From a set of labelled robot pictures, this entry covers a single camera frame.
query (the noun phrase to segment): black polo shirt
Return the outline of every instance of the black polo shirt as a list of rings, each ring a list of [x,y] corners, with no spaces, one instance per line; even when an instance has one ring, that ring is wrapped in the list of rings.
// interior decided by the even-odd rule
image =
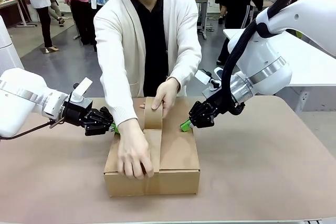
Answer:
[[[168,75],[168,55],[163,26],[163,0],[157,0],[150,12],[138,0],[131,0],[138,13],[145,38],[146,60],[143,94],[156,96],[159,85]]]

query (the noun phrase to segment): tape strip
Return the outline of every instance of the tape strip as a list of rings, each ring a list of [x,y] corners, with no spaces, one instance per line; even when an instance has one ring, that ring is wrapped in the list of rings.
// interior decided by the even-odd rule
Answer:
[[[152,110],[153,97],[147,97],[145,103],[145,118],[143,133],[148,141],[154,172],[160,171],[160,154],[162,139],[162,104],[157,110]]]

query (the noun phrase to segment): shirt collar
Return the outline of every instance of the shirt collar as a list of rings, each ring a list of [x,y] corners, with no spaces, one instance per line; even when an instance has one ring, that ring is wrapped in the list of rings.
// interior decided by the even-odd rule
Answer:
[[[135,8],[136,11],[139,10],[139,8],[146,8],[143,4],[139,2],[139,0],[130,0]],[[152,9],[152,12],[159,12],[163,8],[163,0],[157,0],[154,8]]]

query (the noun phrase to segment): cardboard box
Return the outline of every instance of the cardboard box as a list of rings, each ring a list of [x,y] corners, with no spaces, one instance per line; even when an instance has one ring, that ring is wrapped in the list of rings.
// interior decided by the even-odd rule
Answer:
[[[134,108],[140,127],[144,127],[144,110],[139,108],[145,98],[135,98]],[[193,131],[182,132],[180,124],[188,119],[190,106],[186,98],[177,98],[162,123],[160,169],[151,178],[128,179],[117,173],[120,135],[115,134],[104,170],[110,196],[197,194],[200,164]]]

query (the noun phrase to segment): person wearing white cardigan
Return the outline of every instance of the person wearing white cardigan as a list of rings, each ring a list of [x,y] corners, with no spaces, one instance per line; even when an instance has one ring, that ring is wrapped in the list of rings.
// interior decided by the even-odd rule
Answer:
[[[186,95],[201,61],[197,18],[195,0],[109,0],[95,16],[100,80],[121,135],[120,174],[141,179],[142,164],[153,175],[132,97],[155,96],[152,109],[162,102],[165,117]]]

